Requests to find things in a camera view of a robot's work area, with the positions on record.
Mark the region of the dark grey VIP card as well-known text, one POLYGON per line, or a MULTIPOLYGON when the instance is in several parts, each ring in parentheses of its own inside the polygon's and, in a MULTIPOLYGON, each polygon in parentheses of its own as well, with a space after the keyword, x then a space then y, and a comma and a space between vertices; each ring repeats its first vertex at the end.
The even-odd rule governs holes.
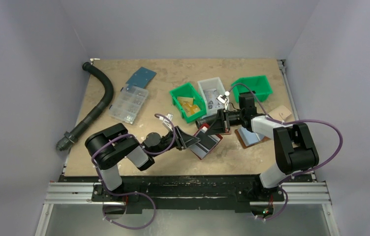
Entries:
POLYGON ((205 133, 199 133, 197 137, 200 138, 199 144, 207 153, 214 149, 222 140, 220 135, 206 135, 205 133))

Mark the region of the red leather card holder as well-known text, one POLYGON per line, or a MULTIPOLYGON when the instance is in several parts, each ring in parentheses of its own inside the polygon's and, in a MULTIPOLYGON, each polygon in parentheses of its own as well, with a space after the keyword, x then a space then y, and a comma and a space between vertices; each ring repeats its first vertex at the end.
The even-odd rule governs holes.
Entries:
POLYGON ((201 127, 194 134, 196 138, 200 141, 191 145, 188 149, 194 153, 200 160, 204 159, 223 139, 219 134, 207 135, 209 125, 206 123, 201 125, 201 127))

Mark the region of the white plastic bin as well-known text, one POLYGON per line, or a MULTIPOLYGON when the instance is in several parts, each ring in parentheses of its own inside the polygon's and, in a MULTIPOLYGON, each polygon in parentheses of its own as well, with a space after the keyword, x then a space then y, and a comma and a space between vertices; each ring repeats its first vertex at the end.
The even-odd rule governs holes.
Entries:
POLYGON ((206 115, 215 115, 218 109, 224 108, 224 104, 217 99, 225 93, 220 77, 200 80, 197 82, 197 85, 205 103, 206 115))

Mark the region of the green bin with yellow items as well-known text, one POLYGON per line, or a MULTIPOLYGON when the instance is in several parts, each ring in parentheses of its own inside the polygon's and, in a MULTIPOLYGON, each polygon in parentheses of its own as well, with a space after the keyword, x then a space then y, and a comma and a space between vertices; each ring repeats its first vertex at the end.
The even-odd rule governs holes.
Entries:
POLYGON ((173 90, 170 95, 172 103, 180 111, 181 117, 191 123, 207 114, 207 109, 202 96, 191 83, 186 83, 173 90))

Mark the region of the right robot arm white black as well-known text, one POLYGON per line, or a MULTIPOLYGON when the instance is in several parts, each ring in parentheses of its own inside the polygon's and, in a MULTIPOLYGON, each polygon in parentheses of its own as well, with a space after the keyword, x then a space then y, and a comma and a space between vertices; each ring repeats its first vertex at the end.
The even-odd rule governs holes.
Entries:
POLYGON ((278 122, 266 113, 258 113, 255 102, 256 97, 250 92, 240 94, 237 110, 219 109, 209 117, 206 134, 225 134, 232 126, 240 126, 259 139, 269 138, 274 142, 276 162, 259 175, 252 190, 255 198, 264 200, 286 177, 317 166, 319 155, 306 123, 278 122))

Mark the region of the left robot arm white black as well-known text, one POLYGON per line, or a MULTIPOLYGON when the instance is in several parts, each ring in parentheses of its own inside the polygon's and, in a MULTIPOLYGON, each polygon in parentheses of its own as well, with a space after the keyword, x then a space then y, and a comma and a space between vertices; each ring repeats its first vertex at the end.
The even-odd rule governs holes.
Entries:
POLYGON ((89 136, 85 141, 97 170, 99 179, 105 185, 104 195, 111 201, 123 196, 123 180, 118 163, 127 158, 139 170, 144 171, 155 163, 154 158, 173 148, 184 150, 201 142, 201 138, 173 127, 164 136, 149 133, 140 143, 127 128, 118 123, 89 136))

